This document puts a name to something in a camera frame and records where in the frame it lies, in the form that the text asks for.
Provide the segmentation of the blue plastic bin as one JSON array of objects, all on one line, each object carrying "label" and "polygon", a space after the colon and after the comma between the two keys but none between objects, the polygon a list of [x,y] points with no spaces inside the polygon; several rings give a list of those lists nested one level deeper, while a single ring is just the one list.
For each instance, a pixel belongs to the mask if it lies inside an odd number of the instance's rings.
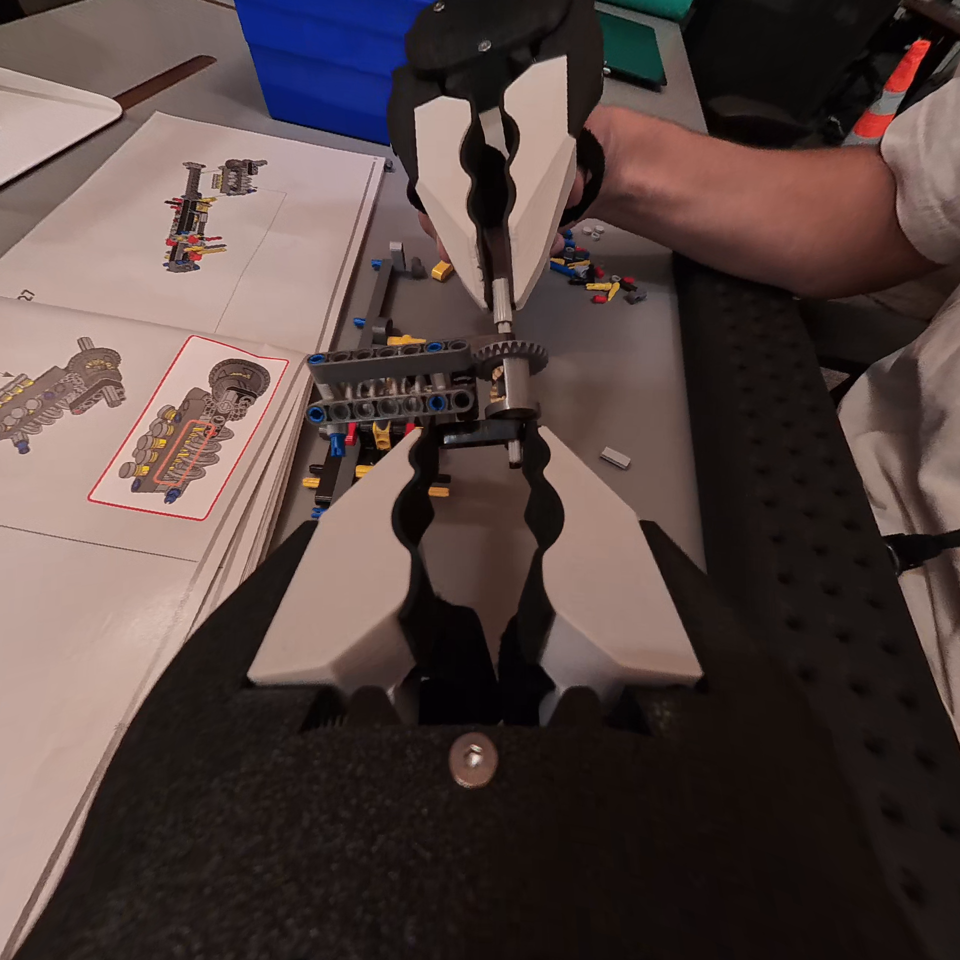
[{"label": "blue plastic bin", "polygon": [[270,116],[387,145],[392,71],[426,1],[236,1]]}]

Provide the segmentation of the teal plastic container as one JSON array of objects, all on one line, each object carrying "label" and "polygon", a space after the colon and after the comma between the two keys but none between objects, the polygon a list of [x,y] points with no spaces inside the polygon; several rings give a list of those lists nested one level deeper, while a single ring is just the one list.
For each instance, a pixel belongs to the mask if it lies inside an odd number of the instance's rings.
[{"label": "teal plastic container", "polygon": [[691,1],[604,1],[598,11],[604,38],[604,74],[655,92],[666,86],[666,69],[653,27],[629,14],[682,23]]}]

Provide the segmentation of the person's right hand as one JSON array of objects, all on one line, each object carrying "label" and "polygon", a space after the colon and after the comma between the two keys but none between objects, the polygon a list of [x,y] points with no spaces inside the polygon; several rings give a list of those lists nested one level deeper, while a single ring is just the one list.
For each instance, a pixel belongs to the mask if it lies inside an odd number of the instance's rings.
[{"label": "person's right hand", "polygon": [[584,141],[596,142],[604,158],[604,173],[578,165],[563,211],[583,207],[574,218],[564,217],[563,229],[586,216],[635,236],[645,232],[643,216],[649,193],[649,162],[656,158],[659,121],[627,107],[601,104],[589,115]]}]

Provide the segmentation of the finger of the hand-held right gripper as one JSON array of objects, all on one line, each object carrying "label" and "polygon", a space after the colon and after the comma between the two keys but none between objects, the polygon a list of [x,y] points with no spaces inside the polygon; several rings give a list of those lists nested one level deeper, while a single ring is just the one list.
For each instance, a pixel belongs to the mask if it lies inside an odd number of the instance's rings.
[{"label": "finger of the hand-held right gripper", "polygon": [[485,134],[468,99],[437,98],[414,110],[415,191],[457,276],[492,311],[482,232],[496,213],[496,179],[485,167]]},{"label": "finger of the hand-held right gripper", "polygon": [[512,301],[526,303],[546,266],[575,173],[568,57],[536,62],[505,90],[503,113],[518,130],[509,164],[507,218]]}]

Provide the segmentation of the heap of small lego pieces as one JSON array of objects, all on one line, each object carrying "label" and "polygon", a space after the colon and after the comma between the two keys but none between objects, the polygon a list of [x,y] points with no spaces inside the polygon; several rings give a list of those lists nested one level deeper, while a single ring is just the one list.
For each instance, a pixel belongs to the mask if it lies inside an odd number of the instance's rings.
[{"label": "heap of small lego pieces", "polygon": [[648,299],[635,236],[587,219],[562,229],[558,238],[562,246],[548,262],[550,276],[583,292],[595,306],[616,300],[637,306]]}]

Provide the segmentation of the wooden document stand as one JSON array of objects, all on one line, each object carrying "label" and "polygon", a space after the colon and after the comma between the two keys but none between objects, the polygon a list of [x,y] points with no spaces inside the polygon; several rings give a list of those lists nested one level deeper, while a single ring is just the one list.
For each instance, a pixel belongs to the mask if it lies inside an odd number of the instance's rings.
[{"label": "wooden document stand", "polygon": [[116,122],[114,99],[1,69],[1,184]]}]

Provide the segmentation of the grey lego gear assembly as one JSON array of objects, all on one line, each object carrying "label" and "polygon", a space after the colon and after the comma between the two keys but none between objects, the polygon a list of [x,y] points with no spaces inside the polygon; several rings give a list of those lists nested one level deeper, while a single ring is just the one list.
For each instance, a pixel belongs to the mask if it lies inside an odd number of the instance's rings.
[{"label": "grey lego gear assembly", "polygon": [[429,427],[443,450],[503,447],[518,470],[526,426],[540,416],[531,380],[548,362],[544,346],[519,339],[394,338],[315,353],[306,365],[318,398],[305,418],[328,438],[333,456],[358,450],[358,475],[415,428]]}]

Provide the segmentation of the person's right forearm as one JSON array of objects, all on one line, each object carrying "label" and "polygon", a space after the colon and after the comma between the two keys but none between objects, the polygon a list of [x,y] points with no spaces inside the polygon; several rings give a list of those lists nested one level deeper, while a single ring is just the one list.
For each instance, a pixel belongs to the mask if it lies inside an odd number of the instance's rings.
[{"label": "person's right forearm", "polygon": [[808,298],[880,291],[938,268],[902,230],[878,149],[759,150],[656,120],[642,237]]}]

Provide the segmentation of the long lego chassis assembly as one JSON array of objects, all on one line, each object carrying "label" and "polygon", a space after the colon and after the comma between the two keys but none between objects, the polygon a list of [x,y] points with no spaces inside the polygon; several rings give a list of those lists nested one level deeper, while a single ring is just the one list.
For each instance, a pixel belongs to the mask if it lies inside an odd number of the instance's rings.
[{"label": "long lego chassis assembly", "polygon": [[[391,244],[390,249],[391,261],[387,267],[383,266],[381,260],[373,261],[378,278],[366,316],[354,319],[362,348],[386,346],[393,331],[393,322],[385,314],[385,304],[397,281],[402,278],[395,264],[403,261],[404,254],[402,245]],[[315,422],[313,415],[313,410],[308,410],[308,424],[318,429],[318,436],[327,441],[328,446],[322,461],[309,464],[309,474],[302,482],[306,490],[314,495],[314,507],[310,514],[312,522],[318,522],[337,499],[342,498],[357,480],[420,425],[413,415],[392,421],[339,424]]]}]

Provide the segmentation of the person's white shirt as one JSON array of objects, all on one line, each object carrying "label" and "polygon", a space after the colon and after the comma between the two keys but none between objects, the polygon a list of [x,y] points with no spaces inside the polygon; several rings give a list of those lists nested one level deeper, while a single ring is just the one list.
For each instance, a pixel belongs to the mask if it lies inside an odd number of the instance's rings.
[{"label": "person's white shirt", "polygon": [[[897,116],[880,151],[895,179],[896,216],[913,247],[959,260],[959,79]],[[872,364],[839,421],[882,534],[959,526],[959,290],[917,339]],[[953,726],[959,719],[959,558],[949,550],[899,585]]]}]

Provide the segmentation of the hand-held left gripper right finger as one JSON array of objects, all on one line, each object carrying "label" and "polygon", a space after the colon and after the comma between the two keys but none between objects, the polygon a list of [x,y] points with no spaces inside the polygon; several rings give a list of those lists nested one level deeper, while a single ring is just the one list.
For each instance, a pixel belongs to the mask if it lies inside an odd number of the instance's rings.
[{"label": "hand-held left gripper right finger", "polygon": [[692,685],[702,669],[635,511],[551,430],[525,429],[535,549],[521,662],[554,687]]}]

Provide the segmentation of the orange traffic cone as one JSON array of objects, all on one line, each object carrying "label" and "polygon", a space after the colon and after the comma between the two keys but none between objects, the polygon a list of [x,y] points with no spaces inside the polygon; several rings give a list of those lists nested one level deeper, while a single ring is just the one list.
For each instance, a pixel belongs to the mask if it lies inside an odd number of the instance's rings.
[{"label": "orange traffic cone", "polygon": [[877,145],[889,128],[913,83],[917,71],[930,51],[931,41],[918,39],[904,53],[879,96],[867,107],[846,135],[843,146]]}]

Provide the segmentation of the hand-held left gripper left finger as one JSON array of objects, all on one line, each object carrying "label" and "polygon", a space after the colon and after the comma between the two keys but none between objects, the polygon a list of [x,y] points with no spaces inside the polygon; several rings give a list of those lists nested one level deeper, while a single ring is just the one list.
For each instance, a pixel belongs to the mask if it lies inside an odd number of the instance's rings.
[{"label": "hand-held left gripper left finger", "polygon": [[427,487],[404,502],[412,546],[394,509],[414,480],[415,428],[319,520],[247,672],[259,687],[330,685],[402,690],[415,656],[399,619],[420,541],[433,520]]}]

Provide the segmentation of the black perforated foam pad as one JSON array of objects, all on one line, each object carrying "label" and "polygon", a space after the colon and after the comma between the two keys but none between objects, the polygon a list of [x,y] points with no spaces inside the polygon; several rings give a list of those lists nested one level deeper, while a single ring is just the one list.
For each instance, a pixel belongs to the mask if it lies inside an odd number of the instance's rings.
[{"label": "black perforated foam pad", "polygon": [[926,954],[958,958],[958,743],[796,303],[672,268],[707,570],[830,730]]}]

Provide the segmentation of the lego instruction booklet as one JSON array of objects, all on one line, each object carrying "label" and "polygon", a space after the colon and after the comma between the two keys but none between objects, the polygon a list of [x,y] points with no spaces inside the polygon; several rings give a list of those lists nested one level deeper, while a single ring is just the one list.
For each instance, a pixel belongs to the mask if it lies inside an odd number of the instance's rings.
[{"label": "lego instruction booklet", "polygon": [[2,257],[2,957],[265,545],[384,164],[156,113]]}]

